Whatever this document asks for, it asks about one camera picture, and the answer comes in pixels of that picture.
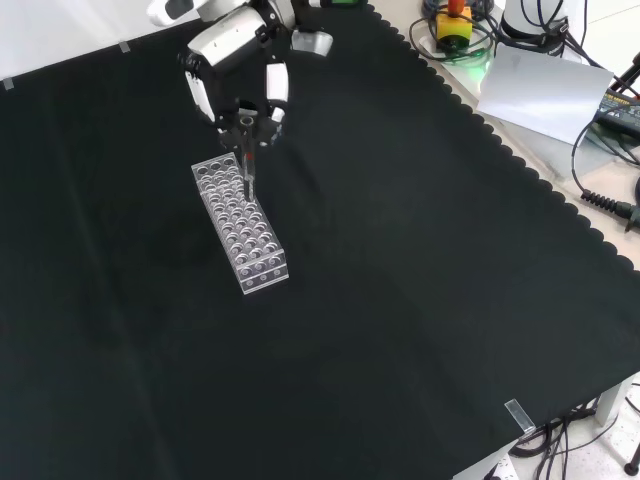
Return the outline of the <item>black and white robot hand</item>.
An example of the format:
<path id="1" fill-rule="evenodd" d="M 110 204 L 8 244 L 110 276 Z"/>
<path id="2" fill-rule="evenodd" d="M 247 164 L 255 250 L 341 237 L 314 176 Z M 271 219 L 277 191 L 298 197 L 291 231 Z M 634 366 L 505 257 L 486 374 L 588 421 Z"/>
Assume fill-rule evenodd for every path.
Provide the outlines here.
<path id="1" fill-rule="evenodd" d="M 325 57 L 333 38 L 311 11 L 330 1 L 194 1 L 205 29 L 179 62 L 200 117 L 233 148 L 243 136 L 261 146 L 281 135 L 289 102 L 286 58 Z"/>

